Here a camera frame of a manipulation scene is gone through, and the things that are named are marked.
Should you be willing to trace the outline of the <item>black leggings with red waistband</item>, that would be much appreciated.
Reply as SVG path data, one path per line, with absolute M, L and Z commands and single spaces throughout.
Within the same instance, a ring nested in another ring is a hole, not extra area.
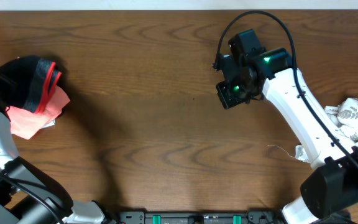
M 18 57 L 0 66 L 0 74 L 4 75 L 9 82 L 10 90 L 7 102 L 10 107 L 17 106 L 24 101 L 21 99 L 21 95 L 24 94 L 24 91 L 20 90 L 20 87 L 29 83 L 27 78 L 30 75 L 27 72 L 35 67 L 37 58 L 41 57 L 35 55 Z

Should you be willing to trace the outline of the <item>white fern print cloth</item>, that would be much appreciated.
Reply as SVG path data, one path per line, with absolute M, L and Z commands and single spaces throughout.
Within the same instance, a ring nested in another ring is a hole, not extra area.
M 316 98 L 306 99 L 329 131 L 348 151 L 358 147 L 358 99 L 348 98 L 338 106 L 322 107 Z M 286 122 L 300 140 L 295 147 L 295 158 L 311 164 L 316 169 L 327 157 L 339 159 L 345 154 L 335 145 L 305 106 L 302 99 L 270 97 L 268 99 L 283 115 Z

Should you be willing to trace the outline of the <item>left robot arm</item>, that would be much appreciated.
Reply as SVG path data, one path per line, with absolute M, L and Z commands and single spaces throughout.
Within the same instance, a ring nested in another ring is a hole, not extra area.
M 117 223 L 96 201 L 74 201 L 53 178 L 23 159 L 5 105 L 16 83 L 0 74 L 0 223 Z

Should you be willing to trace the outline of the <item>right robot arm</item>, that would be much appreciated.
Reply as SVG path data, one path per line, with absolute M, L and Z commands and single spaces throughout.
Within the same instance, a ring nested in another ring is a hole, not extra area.
M 228 42 L 229 55 L 218 55 L 216 85 L 223 108 L 251 100 L 271 102 L 306 151 L 313 173 L 301 184 L 301 195 L 282 208 L 284 223 L 343 222 L 335 213 L 358 203 L 358 146 L 343 136 L 292 69 L 283 48 L 266 50 L 250 29 Z

